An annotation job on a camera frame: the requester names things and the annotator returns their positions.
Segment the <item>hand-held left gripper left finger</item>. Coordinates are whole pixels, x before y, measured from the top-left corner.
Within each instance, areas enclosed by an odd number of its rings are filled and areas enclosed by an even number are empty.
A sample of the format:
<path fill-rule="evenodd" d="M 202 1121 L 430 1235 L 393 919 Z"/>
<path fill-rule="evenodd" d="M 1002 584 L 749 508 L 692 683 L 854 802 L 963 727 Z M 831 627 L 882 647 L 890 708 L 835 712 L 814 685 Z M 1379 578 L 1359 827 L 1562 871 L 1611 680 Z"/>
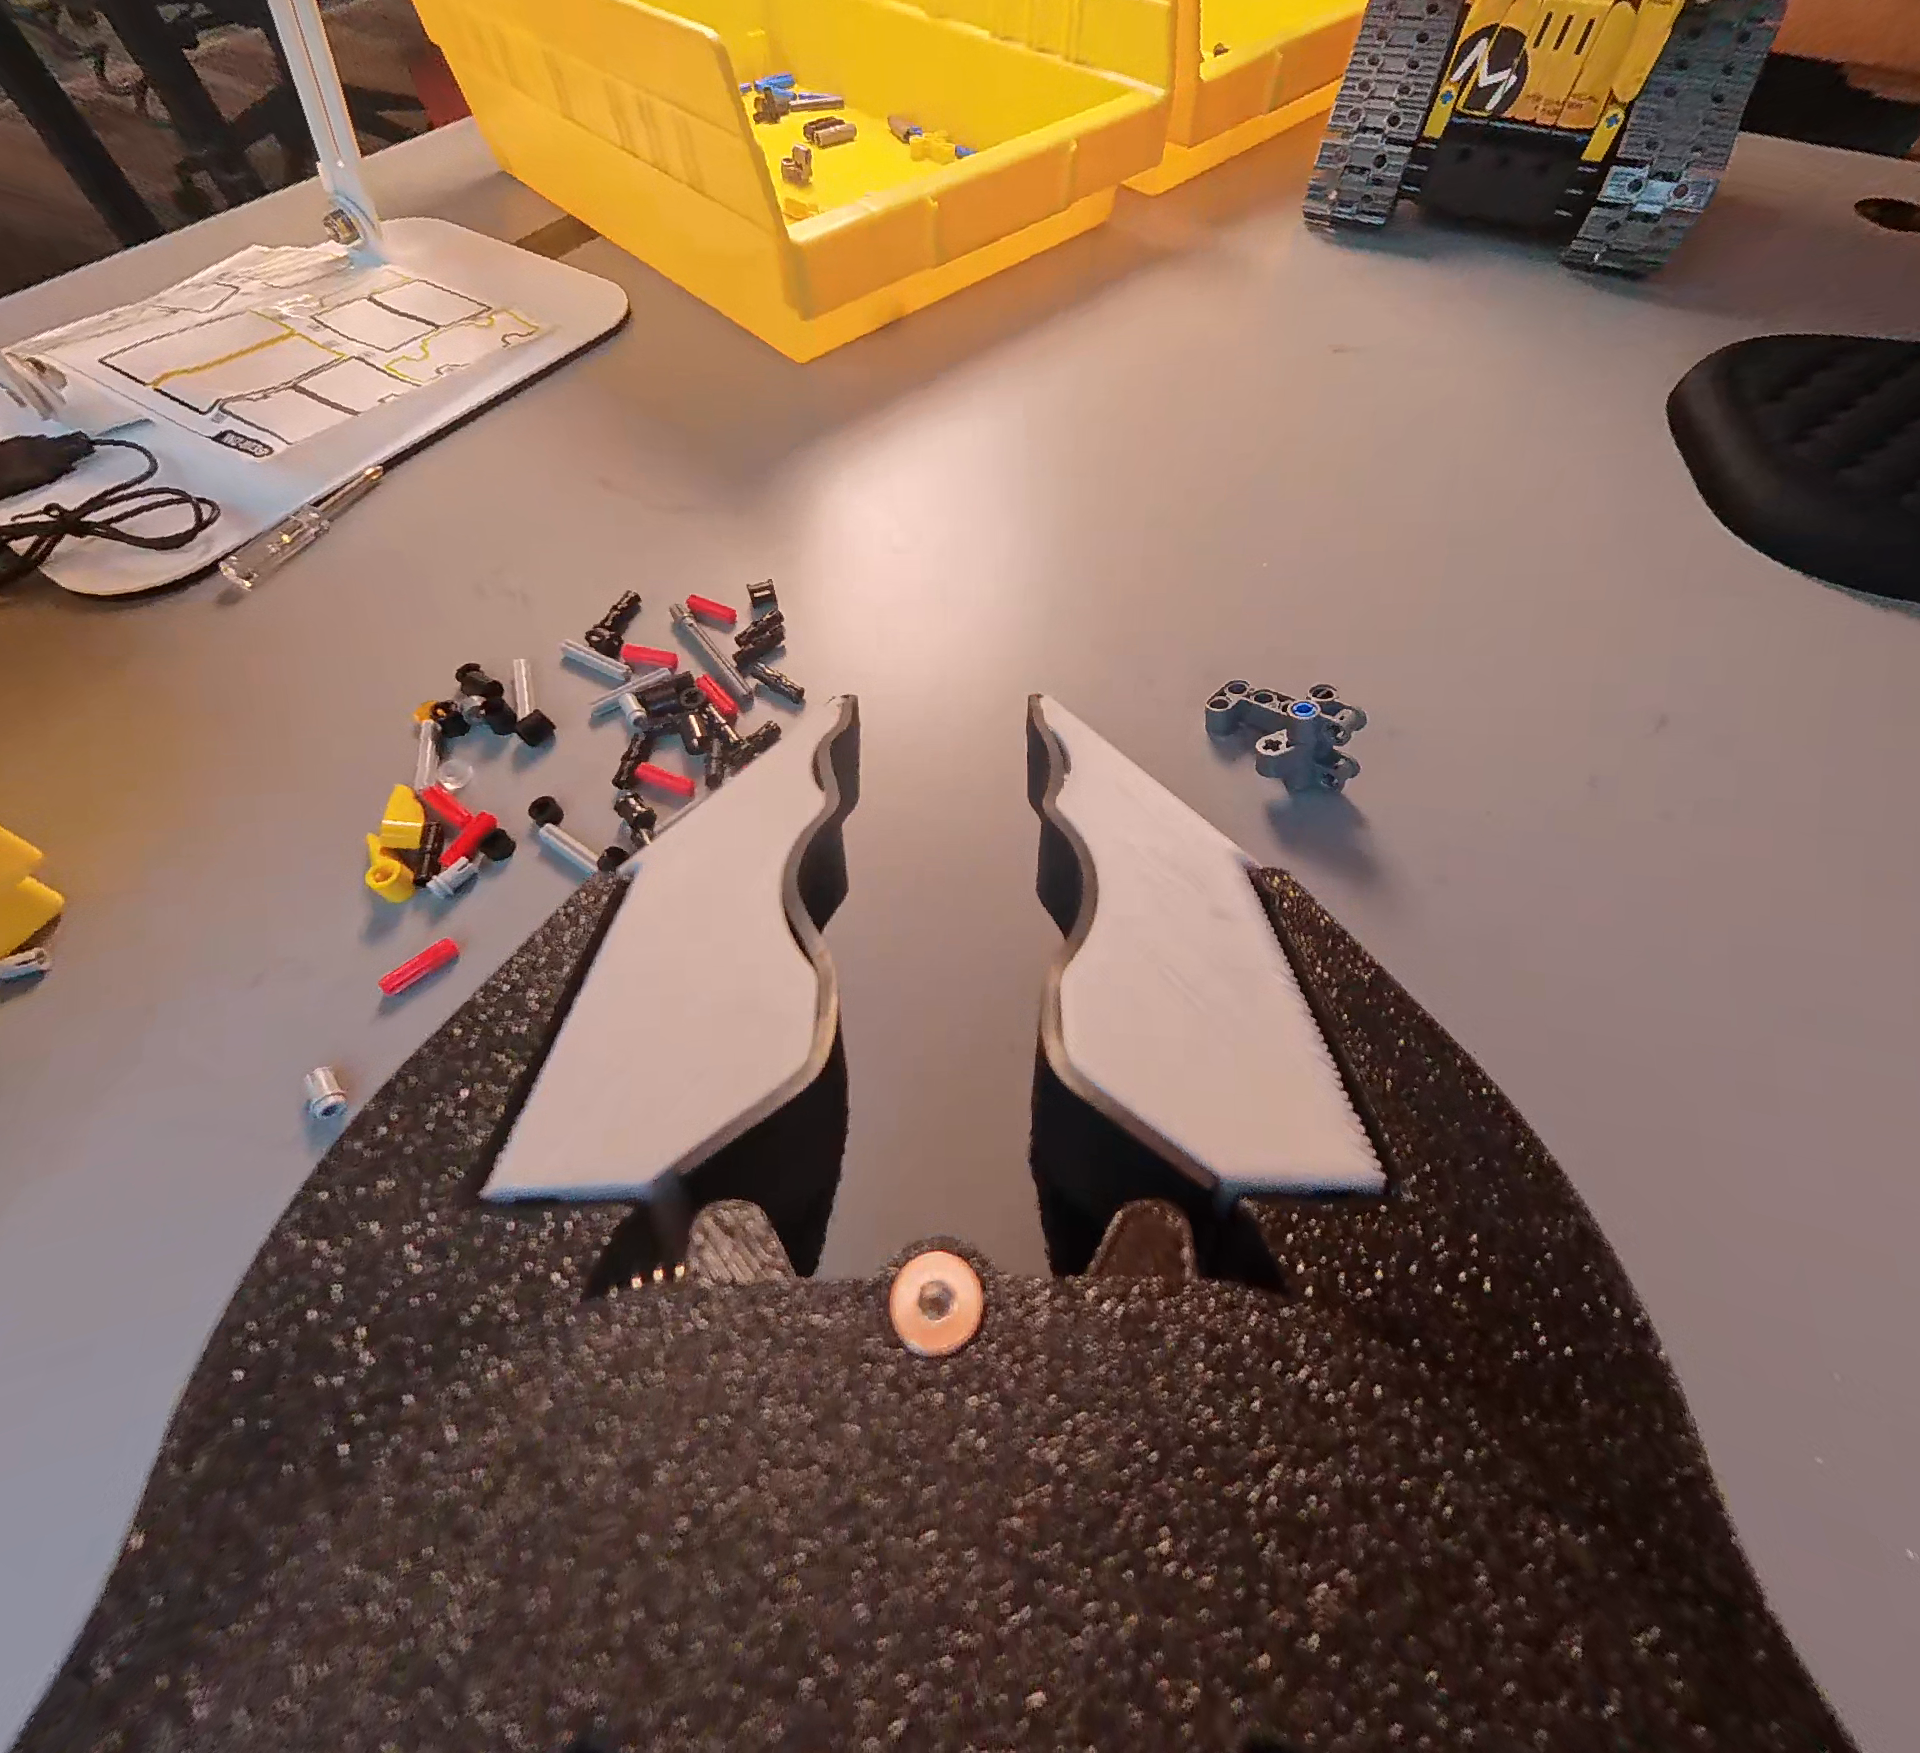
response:
<path fill-rule="evenodd" d="M 619 871 L 484 1203 L 624 1204 L 678 1261 L 697 1212 L 743 1200 L 817 1269 L 850 1131 L 824 929 L 858 779 L 858 698 L 833 694 Z"/>

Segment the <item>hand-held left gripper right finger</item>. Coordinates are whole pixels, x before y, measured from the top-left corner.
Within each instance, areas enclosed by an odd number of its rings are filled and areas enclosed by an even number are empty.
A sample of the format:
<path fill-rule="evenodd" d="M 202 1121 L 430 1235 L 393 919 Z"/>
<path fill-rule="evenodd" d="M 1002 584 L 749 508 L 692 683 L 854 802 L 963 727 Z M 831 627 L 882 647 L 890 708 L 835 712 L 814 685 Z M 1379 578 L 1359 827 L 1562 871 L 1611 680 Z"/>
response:
<path fill-rule="evenodd" d="M 1025 703 L 1044 974 L 1028 1162 L 1052 1271 L 1157 1203 L 1202 1273 L 1280 1280 L 1259 1204 L 1387 1197 L 1376 1104 L 1261 868 L 1052 694 Z"/>

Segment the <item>grey toy brick assembly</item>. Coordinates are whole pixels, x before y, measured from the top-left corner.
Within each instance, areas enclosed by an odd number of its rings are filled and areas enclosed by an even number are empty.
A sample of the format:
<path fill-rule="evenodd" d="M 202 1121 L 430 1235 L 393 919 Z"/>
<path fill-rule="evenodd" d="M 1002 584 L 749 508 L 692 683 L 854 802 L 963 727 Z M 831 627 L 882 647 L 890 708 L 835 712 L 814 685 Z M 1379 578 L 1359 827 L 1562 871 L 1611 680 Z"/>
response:
<path fill-rule="evenodd" d="M 1207 697 L 1203 721 L 1214 739 L 1247 737 L 1257 774 L 1301 794 L 1338 793 L 1355 779 L 1359 768 L 1348 747 L 1367 724 L 1367 712 L 1331 685 L 1282 692 L 1225 680 Z"/>

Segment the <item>grey desk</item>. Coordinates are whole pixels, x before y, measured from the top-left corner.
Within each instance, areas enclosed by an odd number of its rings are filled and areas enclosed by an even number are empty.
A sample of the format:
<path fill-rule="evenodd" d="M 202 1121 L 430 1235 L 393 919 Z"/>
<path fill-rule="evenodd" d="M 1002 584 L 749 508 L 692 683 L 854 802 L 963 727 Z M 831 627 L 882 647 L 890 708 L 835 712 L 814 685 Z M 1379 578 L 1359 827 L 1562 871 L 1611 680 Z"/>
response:
<path fill-rule="evenodd" d="M 1915 616 L 1731 541 L 1665 400 L 1761 332 L 1915 330 L 1883 158 L 1741 139 L 1639 287 L 1409 215 L 1326 241 L 1282 136 L 814 365 L 604 242 L 611 340 L 422 450 L 255 595 L 4 596 L 4 827 L 65 898 L 4 1000 L 4 1742 L 98 1598 L 203 1338 L 323 1140 L 569 890 L 435 924 L 364 831 L 451 669 L 561 733 L 506 817 L 606 802 L 556 664 L 622 589 L 772 578 L 858 694 L 850 1145 L 824 1269 L 949 1231 L 1044 1265 L 1023 707 L 1052 692 L 1284 864 L 1487 1068 L 1619 1253 L 1791 1642 L 1915 1745 Z M 1344 790 L 1206 730 L 1225 680 L 1366 711 Z"/>

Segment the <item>pile of small toy bricks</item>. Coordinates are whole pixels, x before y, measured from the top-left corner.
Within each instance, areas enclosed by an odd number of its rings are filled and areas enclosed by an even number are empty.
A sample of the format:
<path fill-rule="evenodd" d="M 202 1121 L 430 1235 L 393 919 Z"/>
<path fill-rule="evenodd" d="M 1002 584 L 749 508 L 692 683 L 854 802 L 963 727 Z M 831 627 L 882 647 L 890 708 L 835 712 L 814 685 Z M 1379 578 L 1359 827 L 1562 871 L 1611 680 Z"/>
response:
<path fill-rule="evenodd" d="M 636 636 L 642 603 L 631 589 L 619 593 L 581 636 L 557 647 L 559 664 L 596 686 L 588 727 L 618 737 L 606 794 L 611 841 L 569 829 L 552 794 L 530 799 L 522 833 L 484 804 L 462 742 L 491 739 L 500 753 L 540 765 L 559 722 L 542 704 L 528 659 L 516 659 L 506 679 L 463 662 L 451 692 L 412 712 L 413 765 L 366 835 L 361 880 L 376 901 L 454 901 L 523 842 L 576 877 L 613 873 L 665 821 L 772 749 L 781 722 L 749 721 L 758 694 L 769 694 L 775 711 L 803 711 L 803 686 L 780 666 L 787 627 L 772 578 L 747 582 L 739 606 L 700 593 L 671 600 L 659 642 Z"/>

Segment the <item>white book stand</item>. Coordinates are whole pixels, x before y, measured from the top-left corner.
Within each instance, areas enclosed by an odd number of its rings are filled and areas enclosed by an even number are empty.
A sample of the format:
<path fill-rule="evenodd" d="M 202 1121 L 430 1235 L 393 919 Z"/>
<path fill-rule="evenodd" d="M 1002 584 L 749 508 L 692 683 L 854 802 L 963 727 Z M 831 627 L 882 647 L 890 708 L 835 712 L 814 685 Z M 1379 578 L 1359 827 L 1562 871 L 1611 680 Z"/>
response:
<path fill-rule="evenodd" d="M 25 431 L 4 438 L 4 582 L 40 574 L 75 595 L 124 596 L 216 568 L 292 508 L 366 467 L 382 464 L 390 475 L 422 444 L 552 372 L 627 317 L 619 288 L 554 259 L 435 218 L 382 218 L 319 0 L 265 2 L 318 157 L 323 236 L 311 246 L 244 248 L 209 266 L 247 251 L 285 248 L 358 266 L 393 264 L 519 308 L 543 332 L 489 365 L 412 391 L 273 457 L 252 457 L 162 423 L 109 427 L 75 418 L 62 408 L 56 379 L 21 367 L 16 346 L 5 349 L 4 399 L 21 410 Z"/>

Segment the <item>sticker sheet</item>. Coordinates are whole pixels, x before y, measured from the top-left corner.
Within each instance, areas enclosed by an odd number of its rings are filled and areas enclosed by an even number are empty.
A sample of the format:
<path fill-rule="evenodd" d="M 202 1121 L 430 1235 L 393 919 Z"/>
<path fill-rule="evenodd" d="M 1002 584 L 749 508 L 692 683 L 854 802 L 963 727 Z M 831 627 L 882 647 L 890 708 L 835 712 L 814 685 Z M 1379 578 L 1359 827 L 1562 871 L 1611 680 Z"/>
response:
<path fill-rule="evenodd" d="M 247 251 L 13 346 L 59 406 L 273 457 L 540 338 L 528 313 L 393 264 Z"/>

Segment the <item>scattered grey blue toy parts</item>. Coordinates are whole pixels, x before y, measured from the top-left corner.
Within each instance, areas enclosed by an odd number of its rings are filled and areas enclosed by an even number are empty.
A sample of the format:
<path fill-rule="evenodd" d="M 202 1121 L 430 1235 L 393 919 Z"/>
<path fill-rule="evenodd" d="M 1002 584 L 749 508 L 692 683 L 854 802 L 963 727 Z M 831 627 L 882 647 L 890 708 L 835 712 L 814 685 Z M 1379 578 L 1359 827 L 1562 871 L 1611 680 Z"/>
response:
<path fill-rule="evenodd" d="M 787 224 L 802 224 L 978 155 L 976 145 L 918 119 L 854 108 L 787 71 L 746 80 L 739 101 Z"/>

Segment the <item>yellow tracked toy robot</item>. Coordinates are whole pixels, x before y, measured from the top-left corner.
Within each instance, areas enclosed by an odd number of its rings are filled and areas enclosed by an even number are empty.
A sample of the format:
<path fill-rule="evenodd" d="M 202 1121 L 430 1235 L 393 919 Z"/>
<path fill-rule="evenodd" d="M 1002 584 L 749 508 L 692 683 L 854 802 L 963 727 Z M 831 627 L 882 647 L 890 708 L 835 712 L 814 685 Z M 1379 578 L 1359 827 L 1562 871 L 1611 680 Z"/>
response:
<path fill-rule="evenodd" d="M 1639 279 L 1700 223 L 1785 0 L 1367 0 L 1303 218 L 1404 200 Z"/>

